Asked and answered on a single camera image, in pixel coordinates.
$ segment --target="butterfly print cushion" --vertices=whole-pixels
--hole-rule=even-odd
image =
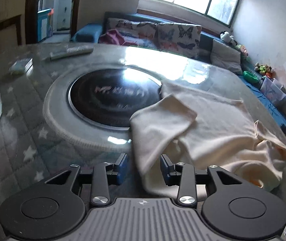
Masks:
[[[170,51],[189,58],[198,58],[202,26],[183,23],[157,25],[158,42],[162,51]]]
[[[132,22],[119,18],[108,18],[107,30],[117,29],[121,35],[147,39],[153,41],[156,32],[156,23],[152,22]]]

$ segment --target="blue butterfly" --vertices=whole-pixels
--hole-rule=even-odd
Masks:
[[[195,47],[195,43],[189,43],[189,44],[184,44],[184,43],[180,43],[178,42],[178,46],[182,47],[183,49],[188,49],[188,50],[192,50]]]
[[[192,39],[192,32],[193,32],[193,26],[191,26],[189,29],[184,30],[182,25],[179,25],[179,37],[182,38],[184,35],[186,35],[189,39]]]
[[[161,29],[159,31],[160,31],[160,36],[162,40],[172,41],[174,29],[170,30],[168,33],[162,31]]]

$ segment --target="wooden door frame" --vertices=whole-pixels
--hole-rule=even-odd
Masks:
[[[73,0],[70,33],[71,37],[77,31],[79,0]],[[26,0],[25,3],[25,36],[26,44],[38,43],[37,39],[38,0]]]

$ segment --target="floor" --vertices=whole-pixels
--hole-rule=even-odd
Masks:
[[[41,41],[41,43],[61,43],[61,42],[69,42],[70,34],[54,34],[52,37]]]

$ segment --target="metal screw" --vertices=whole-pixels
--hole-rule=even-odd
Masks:
[[[94,198],[92,199],[92,201],[93,201],[93,203],[95,203],[95,204],[101,205],[101,204],[106,204],[106,203],[108,202],[108,198],[107,198],[107,197],[101,197],[101,196],[99,196],[99,197],[94,197]]]
[[[195,202],[195,198],[191,197],[191,196],[183,196],[183,197],[180,197],[179,201],[182,203],[182,204],[186,204],[186,205],[189,205],[189,204],[192,204]]]

